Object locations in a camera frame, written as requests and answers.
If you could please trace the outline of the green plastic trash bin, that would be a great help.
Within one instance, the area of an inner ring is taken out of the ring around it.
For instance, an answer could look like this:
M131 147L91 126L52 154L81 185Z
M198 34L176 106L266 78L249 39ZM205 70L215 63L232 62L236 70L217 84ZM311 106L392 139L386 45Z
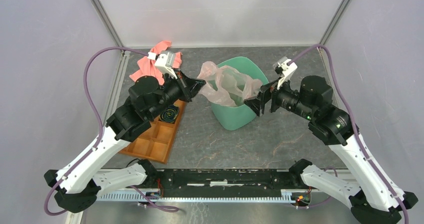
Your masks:
M226 65L235 68L240 73L249 75L253 79L259 79L263 84L269 82L261 69L247 57L230 58L217 66L221 68ZM210 105L220 124L230 131L248 124L256 117L256 114L244 104L238 107L226 107L214 103Z

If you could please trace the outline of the pink plastic trash bag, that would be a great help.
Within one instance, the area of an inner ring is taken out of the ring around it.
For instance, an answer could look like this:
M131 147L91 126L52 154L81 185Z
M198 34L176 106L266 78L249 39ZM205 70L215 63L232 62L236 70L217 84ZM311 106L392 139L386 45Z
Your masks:
M263 85L259 79L253 79L228 65L218 67L211 61L202 64L197 78L206 82L199 94L209 102L225 107L244 105L244 100L257 96Z

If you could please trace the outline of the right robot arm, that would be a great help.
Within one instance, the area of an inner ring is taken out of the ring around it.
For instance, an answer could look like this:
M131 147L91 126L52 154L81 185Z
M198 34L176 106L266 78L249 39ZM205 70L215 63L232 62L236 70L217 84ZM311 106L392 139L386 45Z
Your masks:
M417 196L400 189L381 170L349 114L333 105L333 89L326 80L307 76L299 90L292 90L289 81L281 87L277 84L263 85L256 97L244 101L245 105L261 116L270 102L271 112L284 108L306 119L312 134L336 153L355 178L354 183L347 182L302 159L290 167L289 183L295 188L306 185L326 193L348 207L362 224L406 220L406 210L418 202Z

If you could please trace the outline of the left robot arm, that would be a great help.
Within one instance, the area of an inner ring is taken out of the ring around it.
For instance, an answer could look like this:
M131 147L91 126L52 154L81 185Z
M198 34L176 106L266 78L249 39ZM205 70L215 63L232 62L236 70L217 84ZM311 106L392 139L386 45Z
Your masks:
M165 75L163 85L153 76L139 78L129 88L125 103L100 127L99 135L67 166L44 174L51 187L49 196L54 196L64 212L79 213L98 197L118 189L141 184L153 187L157 174L143 162L102 175L98 171L147 131L156 117L177 100L190 102L205 84L205 80L189 78L181 71L176 78Z

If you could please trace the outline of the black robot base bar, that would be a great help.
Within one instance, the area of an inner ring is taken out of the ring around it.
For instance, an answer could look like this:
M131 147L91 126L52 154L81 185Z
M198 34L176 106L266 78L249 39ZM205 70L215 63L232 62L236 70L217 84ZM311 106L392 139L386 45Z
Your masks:
M308 189L280 169L162 169L149 171L139 188L157 189L164 198L267 198Z

